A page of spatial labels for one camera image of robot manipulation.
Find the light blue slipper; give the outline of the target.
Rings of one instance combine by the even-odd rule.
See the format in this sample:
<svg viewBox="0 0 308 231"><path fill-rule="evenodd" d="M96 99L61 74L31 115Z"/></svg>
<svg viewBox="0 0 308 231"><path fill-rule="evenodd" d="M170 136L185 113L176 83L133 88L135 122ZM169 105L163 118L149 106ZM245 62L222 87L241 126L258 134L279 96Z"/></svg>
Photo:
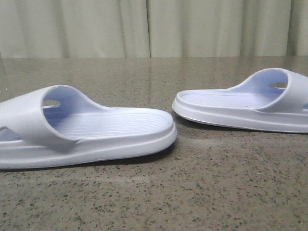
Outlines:
<svg viewBox="0 0 308 231"><path fill-rule="evenodd" d="M154 154L177 137L172 116L106 107L68 85L0 104L1 169L44 168Z"/></svg>
<svg viewBox="0 0 308 231"><path fill-rule="evenodd" d="M308 78L282 68L263 69L228 89L181 91L172 107L203 124L307 133Z"/></svg>

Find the pale green curtain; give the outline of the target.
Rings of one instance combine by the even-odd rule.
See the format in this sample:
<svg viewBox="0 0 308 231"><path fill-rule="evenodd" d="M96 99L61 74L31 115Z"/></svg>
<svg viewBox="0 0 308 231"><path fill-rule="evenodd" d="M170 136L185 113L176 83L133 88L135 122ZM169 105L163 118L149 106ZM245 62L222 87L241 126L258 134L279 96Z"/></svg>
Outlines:
<svg viewBox="0 0 308 231"><path fill-rule="evenodd" d="M4 58L308 53L305 0L3 0Z"/></svg>

